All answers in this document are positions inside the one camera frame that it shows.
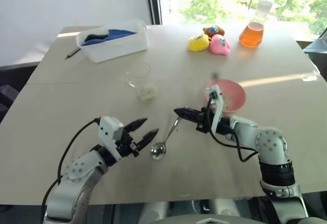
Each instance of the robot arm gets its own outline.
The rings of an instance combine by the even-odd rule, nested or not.
[[[61,183],[48,201],[44,224],[81,223],[85,216],[91,192],[108,167],[123,157],[133,154],[148,145],[158,129],[147,133],[139,143],[134,143],[129,132],[138,129],[146,118],[123,127],[116,118],[102,117],[98,135],[104,146],[96,145],[90,152],[73,160],[65,169]]]
[[[260,127],[248,119],[224,117],[223,98],[217,85],[208,89],[207,94],[211,105],[216,106],[215,113],[207,108],[202,108],[201,111],[178,108],[174,111],[181,118],[197,123],[198,131],[225,135],[239,147],[258,153],[261,187],[271,200],[282,224],[291,219],[308,217],[299,184],[295,182],[292,161],[287,153],[287,141],[282,133],[274,128]]]

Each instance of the pink bowl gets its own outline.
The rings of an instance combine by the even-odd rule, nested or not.
[[[239,110],[245,103],[246,95],[242,86],[232,80],[215,79],[211,80],[207,86],[210,88],[213,85],[218,85],[224,99],[224,113],[233,113]],[[205,93],[205,98],[208,101],[209,97]]]

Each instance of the brown plush toy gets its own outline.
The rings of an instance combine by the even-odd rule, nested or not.
[[[210,38],[212,38],[216,34],[220,34],[222,36],[224,36],[225,34],[225,31],[222,28],[218,27],[217,25],[213,25],[209,28],[203,28],[203,31]]]

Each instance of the window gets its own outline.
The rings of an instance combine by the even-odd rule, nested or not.
[[[301,22],[300,31],[319,35],[327,27],[327,0],[270,0],[268,21]],[[246,20],[259,0],[160,0],[163,24]]]

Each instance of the pink rubber duck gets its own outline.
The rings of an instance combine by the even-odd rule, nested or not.
[[[227,56],[230,53],[230,44],[227,39],[220,34],[216,34],[212,37],[209,48],[212,53],[218,55]]]

